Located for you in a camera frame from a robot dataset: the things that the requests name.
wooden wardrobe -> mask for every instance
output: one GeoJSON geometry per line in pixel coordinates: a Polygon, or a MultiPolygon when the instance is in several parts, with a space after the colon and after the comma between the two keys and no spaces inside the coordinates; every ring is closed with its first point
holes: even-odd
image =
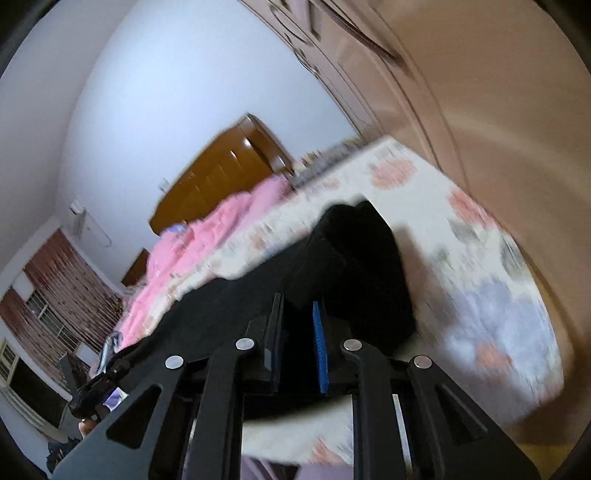
{"type": "Polygon", "coordinates": [[[591,418],[591,76],[569,38],[533,0],[240,1],[364,139],[414,149],[519,242],[576,367],[515,435],[576,440],[591,418]]]}

window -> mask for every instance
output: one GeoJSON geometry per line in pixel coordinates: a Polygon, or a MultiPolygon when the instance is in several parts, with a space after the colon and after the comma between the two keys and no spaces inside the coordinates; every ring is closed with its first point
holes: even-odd
{"type": "Polygon", "coordinates": [[[64,325],[57,313],[51,308],[45,297],[35,290],[27,300],[27,306],[31,313],[42,322],[49,330],[68,347],[70,352],[75,352],[80,340],[72,331],[64,325]]]}
{"type": "Polygon", "coordinates": [[[57,429],[67,402],[39,378],[5,339],[0,340],[0,394],[36,429],[64,441],[57,429]]]}
{"type": "Polygon", "coordinates": [[[10,383],[14,370],[17,366],[18,355],[13,348],[4,340],[0,343],[0,377],[6,382],[10,383]]]}

brown curtain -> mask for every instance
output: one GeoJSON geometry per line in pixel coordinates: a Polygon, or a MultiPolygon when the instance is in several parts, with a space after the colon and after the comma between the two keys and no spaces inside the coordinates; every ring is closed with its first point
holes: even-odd
{"type": "Polygon", "coordinates": [[[25,273],[66,326],[96,352],[119,320],[121,299],[95,274],[58,230],[25,273]]]}
{"type": "Polygon", "coordinates": [[[35,363],[63,388],[66,381],[57,366],[68,348],[29,311],[21,296],[11,287],[0,301],[0,317],[35,363]]]}

wardrobe door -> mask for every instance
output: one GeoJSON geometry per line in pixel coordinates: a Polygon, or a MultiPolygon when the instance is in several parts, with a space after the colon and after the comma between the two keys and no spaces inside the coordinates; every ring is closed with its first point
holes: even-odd
{"type": "Polygon", "coordinates": [[[458,185],[466,180],[449,129],[420,72],[400,43],[390,42],[355,7],[363,2],[326,0],[320,49],[355,84],[384,133],[444,170],[458,185]]]}
{"type": "Polygon", "coordinates": [[[367,142],[383,133],[363,97],[318,51],[310,28],[308,4],[301,0],[241,0],[288,45],[302,66],[313,74],[339,105],[349,122],[367,142]]]}

wall switch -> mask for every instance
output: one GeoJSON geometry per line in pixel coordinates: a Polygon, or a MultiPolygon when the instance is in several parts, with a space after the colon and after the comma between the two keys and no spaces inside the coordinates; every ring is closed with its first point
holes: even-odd
{"type": "Polygon", "coordinates": [[[158,190],[160,190],[162,193],[166,193],[170,190],[170,182],[167,179],[160,180],[158,183],[158,190]]]}

